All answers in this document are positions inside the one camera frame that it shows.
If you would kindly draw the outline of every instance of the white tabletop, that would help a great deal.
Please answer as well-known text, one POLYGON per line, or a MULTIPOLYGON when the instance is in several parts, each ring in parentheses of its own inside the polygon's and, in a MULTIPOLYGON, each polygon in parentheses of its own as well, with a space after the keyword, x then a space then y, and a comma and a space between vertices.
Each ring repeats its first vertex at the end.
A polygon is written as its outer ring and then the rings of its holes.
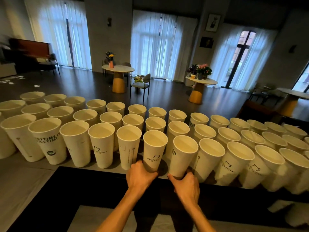
POLYGON ((113 72, 133 72, 135 71, 133 67, 123 66, 123 65, 115 65, 114 68, 110 68, 108 65, 103 65, 102 68, 107 71, 113 71, 113 72))
POLYGON ((299 92, 299 91, 292 90, 292 89, 284 89, 284 88, 277 88, 277 90, 283 93, 286 93, 286 94, 291 94, 293 96, 303 98, 303 99, 309 99, 309 94, 307 93, 299 92))
POLYGON ((192 79, 191 76, 186 76, 186 78, 188 80, 191 80, 191 81, 194 81, 194 82, 197 82, 197 83, 201 83, 201 84, 207 84, 207 85, 216 85, 218 84, 217 81, 213 80, 213 79, 203 79, 203 80, 199 80, 199 79, 192 79))

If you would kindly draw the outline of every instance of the framed picture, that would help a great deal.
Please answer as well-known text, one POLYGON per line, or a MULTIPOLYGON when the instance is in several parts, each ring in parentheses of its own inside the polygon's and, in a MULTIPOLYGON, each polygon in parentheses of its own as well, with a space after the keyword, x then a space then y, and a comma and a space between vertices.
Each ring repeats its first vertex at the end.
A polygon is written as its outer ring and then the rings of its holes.
POLYGON ((221 15, 209 14, 205 31, 216 32, 220 22, 221 15))
POLYGON ((211 49, 214 44, 214 39, 212 37, 202 36, 200 47, 211 49))

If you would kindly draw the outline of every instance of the table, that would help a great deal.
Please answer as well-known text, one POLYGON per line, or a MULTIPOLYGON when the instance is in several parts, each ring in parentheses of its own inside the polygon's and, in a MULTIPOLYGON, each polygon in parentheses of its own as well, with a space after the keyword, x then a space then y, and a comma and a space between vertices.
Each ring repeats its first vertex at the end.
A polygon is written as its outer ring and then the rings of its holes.
POLYGON ((107 71, 114 72, 113 89, 114 93, 125 93, 125 81, 123 79, 124 72, 133 72, 135 69, 133 67, 115 65, 114 68, 110 68, 109 65, 103 65, 102 68, 107 71))
POLYGON ((309 99, 309 94, 307 93, 284 88, 277 88, 277 90, 288 94, 277 108, 277 112, 282 116, 292 116, 293 110, 296 107, 299 98, 309 99))
POLYGON ((191 95, 189 97, 189 102, 195 103, 195 104, 202 104, 203 99, 203 92, 205 85, 216 85, 218 84, 217 81, 213 79, 192 79, 191 76, 186 76, 186 79, 196 82, 194 89, 191 92, 191 95))

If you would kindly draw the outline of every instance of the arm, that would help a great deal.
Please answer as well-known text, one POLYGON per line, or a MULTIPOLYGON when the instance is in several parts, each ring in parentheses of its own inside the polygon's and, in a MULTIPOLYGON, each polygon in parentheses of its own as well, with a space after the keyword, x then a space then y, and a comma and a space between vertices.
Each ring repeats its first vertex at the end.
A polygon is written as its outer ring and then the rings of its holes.
POLYGON ((216 232, 197 204, 200 195, 200 187, 197 178, 192 172, 188 172, 180 181, 176 180, 171 174, 168 174, 168 179, 173 183, 176 194, 193 219, 198 231, 216 232))
POLYGON ((126 175, 128 183, 127 192, 96 232, 121 232, 125 227, 133 207, 157 176, 157 172, 147 172, 141 160, 132 164, 126 175))

